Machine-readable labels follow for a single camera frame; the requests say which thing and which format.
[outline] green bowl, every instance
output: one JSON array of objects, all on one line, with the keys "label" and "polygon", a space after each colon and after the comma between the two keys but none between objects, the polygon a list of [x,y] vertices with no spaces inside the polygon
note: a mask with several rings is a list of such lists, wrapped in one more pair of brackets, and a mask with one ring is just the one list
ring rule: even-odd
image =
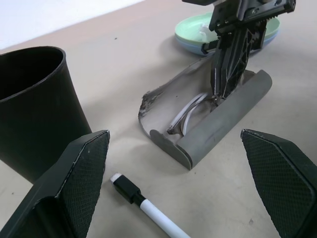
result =
[{"label": "green bowl", "polygon": [[[207,41],[203,40],[202,35],[199,33],[202,24],[209,26],[212,12],[189,17],[175,27],[175,36],[188,44],[201,46],[203,43],[209,43],[210,41],[217,40],[217,34],[213,31],[208,35]],[[277,33],[280,26],[280,21],[277,18],[273,18],[268,21],[266,26],[265,39],[272,37]]]}]

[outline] beige table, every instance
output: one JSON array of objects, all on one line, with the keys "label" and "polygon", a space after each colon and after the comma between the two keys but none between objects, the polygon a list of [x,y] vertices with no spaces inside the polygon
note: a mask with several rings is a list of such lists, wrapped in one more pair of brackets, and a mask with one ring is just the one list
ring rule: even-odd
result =
[{"label": "beige table", "polygon": [[[256,191],[239,135],[243,128],[274,133],[317,162],[316,7],[315,1],[301,0],[295,13],[280,17],[278,37],[248,66],[270,73],[272,89],[190,172],[142,133],[137,114],[145,92],[198,59],[176,44],[174,26],[209,7],[146,0],[0,52],[38,45],[64,48],[92,130],[111,132],[89,238],[167,237],[113,189],[108,180],[115,172],[135,182],[193,238],[279,237]],[[0,165],[0,227],[30,187]]]}]

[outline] black cup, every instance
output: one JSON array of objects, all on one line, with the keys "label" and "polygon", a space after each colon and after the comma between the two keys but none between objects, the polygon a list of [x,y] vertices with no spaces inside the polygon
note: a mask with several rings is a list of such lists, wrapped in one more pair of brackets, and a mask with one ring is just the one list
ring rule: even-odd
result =
[{"label": "black cup", "polygon": [[0,55],[0,159],[34,183],[66,146],[91,133],[66,54],[35,47]]}]

